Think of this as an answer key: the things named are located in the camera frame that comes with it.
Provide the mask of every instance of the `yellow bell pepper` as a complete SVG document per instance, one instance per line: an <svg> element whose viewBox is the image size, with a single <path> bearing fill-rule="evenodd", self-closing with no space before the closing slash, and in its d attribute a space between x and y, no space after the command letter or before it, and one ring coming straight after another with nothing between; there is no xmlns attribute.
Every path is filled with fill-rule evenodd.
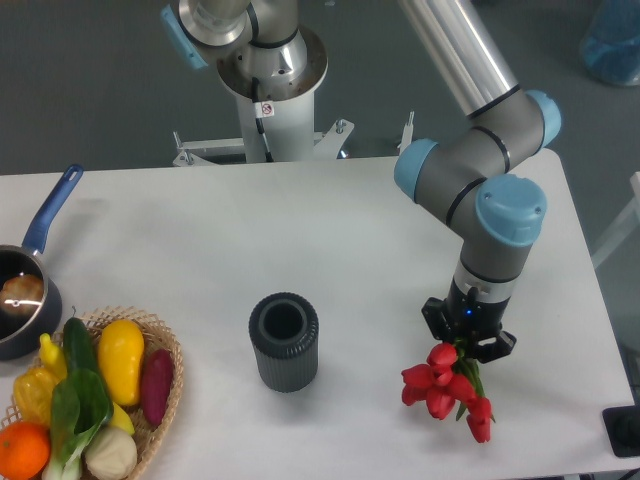
<svg viewBox="0 0 640 480"><path fill-rule="evenodd" d="M98 342L98 367L111 400L121 406L140 402L140 370L144 338L131 320L119 319L102 330Z"/></svg>
<svg viewBox="0 0 640 480"><path fill-rule="evenodd" d="M22 419L45 427L51 424L51 398L59 380L46 368L32 368L13 382L13 397Z"/></svg>
<svg viewBox="0 0 640 480"><path fill-rule="evenodd" d="M48 333L40 335L40 351L38 355L42 364L58 377L58 380L67 378L67 363L64 360L64 352L51 341Z"/></svg>

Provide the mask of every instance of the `red tulip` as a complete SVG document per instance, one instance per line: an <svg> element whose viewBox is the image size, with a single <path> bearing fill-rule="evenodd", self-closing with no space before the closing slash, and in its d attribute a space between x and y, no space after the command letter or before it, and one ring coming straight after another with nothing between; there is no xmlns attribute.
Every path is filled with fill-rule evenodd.
<svg viewBox="0 0 640 480"><path fill-rule="evenodd" d="M469 379L461 373L453 374L445 390L453 398L460 400L464 404L474 403L477 398L475 388L473 388Z"/></svg>
<svg viewBox="0 0 640 480"><path fill-rule="evenodd" d="M491 419L477 420L473 415L467 415L467 424L476 442L485 443L491 440Z"/></svg>
<svg viewBox="0 0 640 480"><path fill-rule="evenodd" d="M478 397L469 405L469 413L477 421L491 420L491 402L487 397Z"/></svg>
<svg viewBox="0 0 640 480"><path fill-rule="evenodd" d="M405 385L402 389L402 403L410 407L416 402L427 399L426 388L416 388L411 385Z"/></svg>
<svg viewBox="0 0 640 480"><path fill-rule="evenodd" d="M433 347L431 353L427 357L427 363L434 368L450 367L458 359L456 348L450 343L441 343Z"/></svg>
<svg viewBox="0 0 640 480"><path fill-rule="evenodd" d="M429 365L425 365L424 363L403 370L402 379L407 385L423 389L430 388L435 380L433 370Z"/></svg>
<svg viewBox="0 0 640 480"><path fill-rule="evenodd" d="M444 420L455 404L455 398L447 394L444 388L431 387L427 391L427 409L433 418Z"/></svg>
<svg viewBox="0 0 640 480"><path fill-rule="evenodd" d="M433 383L438 387L444 387L448 385L453 378L453 370L451 367L441 367L436 371L433 369Z"/></svg>

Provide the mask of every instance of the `gray floor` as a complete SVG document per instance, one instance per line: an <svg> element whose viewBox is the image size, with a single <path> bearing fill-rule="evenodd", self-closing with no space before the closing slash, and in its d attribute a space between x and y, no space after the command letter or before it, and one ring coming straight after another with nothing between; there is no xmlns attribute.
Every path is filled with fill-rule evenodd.
<svg viewBox="0 0 640 480"><path fill-rule="evenodd" d="M215 72L194 73L159 22L167 0L0 2L0 175L168 167L183 140L240 135ZM329 52L316 128L356 124L353 156L393 155L416 111L416 135L441 142L467 127L392 0L301 0L302 22ZM640 88L590 78L578 45L597 0L480 0L488 30L525 88L556 99L562 158L587 243L631 199L640 170ZM623 348L640 351L640 231L599 270Z"/></svg>

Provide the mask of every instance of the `blue pan handle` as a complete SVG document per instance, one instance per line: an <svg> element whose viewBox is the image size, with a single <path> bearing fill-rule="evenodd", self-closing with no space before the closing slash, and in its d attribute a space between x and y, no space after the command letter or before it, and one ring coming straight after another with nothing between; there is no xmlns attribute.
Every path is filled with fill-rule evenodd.
<svg viewBox="0 0 640 480"><path fill-rule="evenodd" d="M71 165L62 174L62 178L44 201L36 216L31 220L31 225L24 236L22 246L30 252L44 252L44 245L47 243L47 233L51 222L60 210L60 207L69 198L71 191L84 173L80 165Z"/></svg>

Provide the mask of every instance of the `garlic bulb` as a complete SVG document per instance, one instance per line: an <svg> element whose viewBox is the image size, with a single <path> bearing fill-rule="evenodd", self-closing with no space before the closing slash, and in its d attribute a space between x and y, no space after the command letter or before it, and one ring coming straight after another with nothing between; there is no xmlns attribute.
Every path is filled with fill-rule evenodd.
<svg viewBox="0 0 640 480"><path fill-rule="evenodd" d="M138 463L138 450L133 438L124 430L106 427L87 448L85 461L98 480L121 480Z"/></svg>

